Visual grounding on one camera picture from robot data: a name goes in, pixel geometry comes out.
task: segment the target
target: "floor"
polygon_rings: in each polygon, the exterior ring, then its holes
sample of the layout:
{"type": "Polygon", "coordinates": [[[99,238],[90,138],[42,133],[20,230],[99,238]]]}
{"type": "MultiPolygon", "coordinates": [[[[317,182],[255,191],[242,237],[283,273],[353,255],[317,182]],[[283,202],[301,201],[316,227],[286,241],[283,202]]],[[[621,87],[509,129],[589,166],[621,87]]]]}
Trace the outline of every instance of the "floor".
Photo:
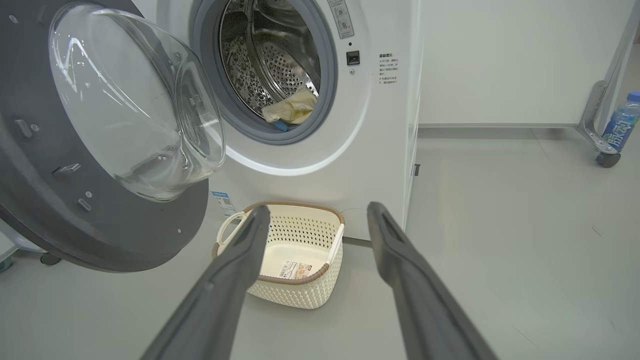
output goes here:
{"type": "MultiPolygon", "coordinates": [[[[640,60],[640,48],[634,54],[640,60]]],[[[640,84],[640,61],[629,73],[621,97],[640,84]]],[[[595,156],[571,130],[420,131],[406,231],[503,360],[640,355],[640,135],[613,168],[595,156]]],[[[219,226],[205,223],[176,258],[137,274],[47,267],[18,252],[0,274],[0,357],[139,358],[209,264],[219,226]]],[[[344,246],[319,309],[247,295],[232,351],[232,359],[402,357],[391,290],[372,250],[356,245],[344,246]]]]}

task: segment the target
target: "front-loading washing machine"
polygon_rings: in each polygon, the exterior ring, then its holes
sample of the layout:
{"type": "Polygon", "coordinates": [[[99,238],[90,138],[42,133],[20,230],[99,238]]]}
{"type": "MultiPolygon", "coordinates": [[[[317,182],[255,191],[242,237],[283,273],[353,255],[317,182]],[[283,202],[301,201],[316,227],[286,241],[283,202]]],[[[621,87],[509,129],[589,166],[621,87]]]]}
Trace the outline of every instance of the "front-loading washing machine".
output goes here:
{"type": "Polygon", "coordinates": [[[144,270],[202,221],[264,200],[338,209],[353,238],[369,237],[370,201],[406,223],[419,0],[29,0],[2,11],[0,217],[54,255],[144,270]],[[266,106],[302,90],[314,99],[304,121],[265,121],[266,106]],[[205,214],[209,201],[220,211],[205,214]]]}
{"type": "Polygon", "coordinates": [[[227,163],[210,178],[211,191],[227,194],[238,211],[264,200],[328,205],[345,216],[352,238],[369,239],[372,200],[405,224],[420,1],[134,2],[199,54],[230,124],[227,163]],[[267,124],[260,109],[301,84],[318,96],[312,116],[286,132],[267,124]]]}

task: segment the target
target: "white plastic basket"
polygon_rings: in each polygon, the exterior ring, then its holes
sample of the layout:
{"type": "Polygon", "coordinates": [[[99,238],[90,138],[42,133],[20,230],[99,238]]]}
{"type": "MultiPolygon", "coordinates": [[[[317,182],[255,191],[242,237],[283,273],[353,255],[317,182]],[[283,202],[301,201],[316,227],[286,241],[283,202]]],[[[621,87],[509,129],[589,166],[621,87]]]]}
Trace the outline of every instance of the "white plastic basket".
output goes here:
{"type": "Polygon", "coordinates": [[[251,210],[260,205],[269,208],[271,223],[260,276],[247,292],[286,306],[303,309],[321,307],[333,291],[342,264],[344,218],[335,209],[295,202],[251,205],[222,224],[211,252],[213,260],[240,229],[238,225],[223,241],[222,235],[231,221],[241,218],[242,224],[251,210]],[[291,269],[294,263],[310,265],[308,275],[299,279],[285,278],[283,272],[291,269]]]}

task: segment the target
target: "wheel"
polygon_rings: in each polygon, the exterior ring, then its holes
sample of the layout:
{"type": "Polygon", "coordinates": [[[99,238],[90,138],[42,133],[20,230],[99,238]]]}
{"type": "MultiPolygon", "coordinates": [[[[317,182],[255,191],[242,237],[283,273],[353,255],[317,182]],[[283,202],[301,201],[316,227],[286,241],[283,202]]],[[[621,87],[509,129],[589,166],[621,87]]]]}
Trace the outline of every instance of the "wheel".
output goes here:
{"type": "Polygon", "coordinates": [[[51,265],[55,265],[55,264],[59,263],[60,262],[60,258],[55,256],[55,255],[52,255],[50,253],[46,253],[46,254],[40,256],[40,262],[45,264],[45,265],[51,266],[51,265]]]}
{"type": "Polygon", "coordinates": [[[0,272],[5,271],[13,265],[13,260],[11,260],[11,256],[0,261],[0,272]]]}
{"type": "Polygon", "coordinates": [[[610,168],[618,163],[618,161],[620,160],[620,156],[620,153],[605,154],[604,152],[601,152],[596,158],[596,162],[600,164],[601,167],[610,168]]]}

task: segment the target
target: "sticker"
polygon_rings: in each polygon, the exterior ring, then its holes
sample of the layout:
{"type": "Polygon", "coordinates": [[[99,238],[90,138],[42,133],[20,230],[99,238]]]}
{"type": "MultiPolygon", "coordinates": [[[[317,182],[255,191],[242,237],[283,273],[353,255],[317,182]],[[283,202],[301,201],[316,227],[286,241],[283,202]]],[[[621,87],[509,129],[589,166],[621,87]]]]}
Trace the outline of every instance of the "sticker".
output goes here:
{"type": "Polygon", "coordinates": [[[398,59],[392,53],[380,54],[378,59],[378,84],[397,84],[398,59]]]}
{"type": "Polygon", "coordinates": [[[311,275],[311,265],[299,261],[285,261],[280,271],[280,277],[285,279],[302,279],[309,275],[311,275]]]}
{"type": "Polygon", "coordinates": [[[229,195],[227,195],[227,193],[211,193],[216,198],[216,201],[218,201],[218,205],[220,205],[220,209],[226,217],[230,217],[231,215],[237,213],[236,208],[234,208],[234,205],[231,203],[231,199],[229,199],[229,195]]]}
{"type": "Polygon", "coordinates": [[[333,12],[333,19],[335,25],[338,27],[338,34],[340,38],[348,38],[353,36],[353,26],[351,26],[351,17],[349,16],[349,10],[344,0],[327,0],[331,11],[333,12]]]}

